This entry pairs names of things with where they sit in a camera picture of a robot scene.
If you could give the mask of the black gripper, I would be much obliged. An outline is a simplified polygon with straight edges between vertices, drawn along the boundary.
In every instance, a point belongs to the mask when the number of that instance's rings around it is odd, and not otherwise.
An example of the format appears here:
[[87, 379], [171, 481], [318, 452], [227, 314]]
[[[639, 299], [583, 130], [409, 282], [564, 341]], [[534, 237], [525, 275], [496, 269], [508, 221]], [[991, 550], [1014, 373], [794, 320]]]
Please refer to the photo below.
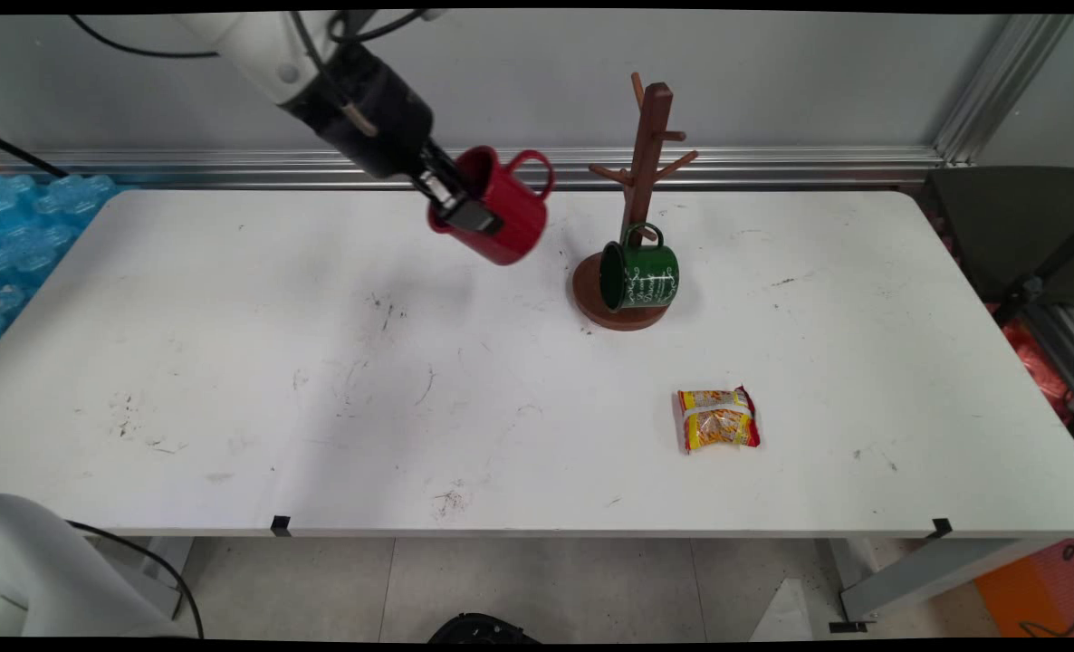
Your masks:
[[475, 193], [471, 178], [427, 143], [433, 111], [396, 71], [362, 44], [342, 46], [323, 66], [326, 73], [317, 73], [284, 111], [372, 177], [410, 177], [427, 199], [427, 223], [439, 232], [500, 231], [504, 220]]

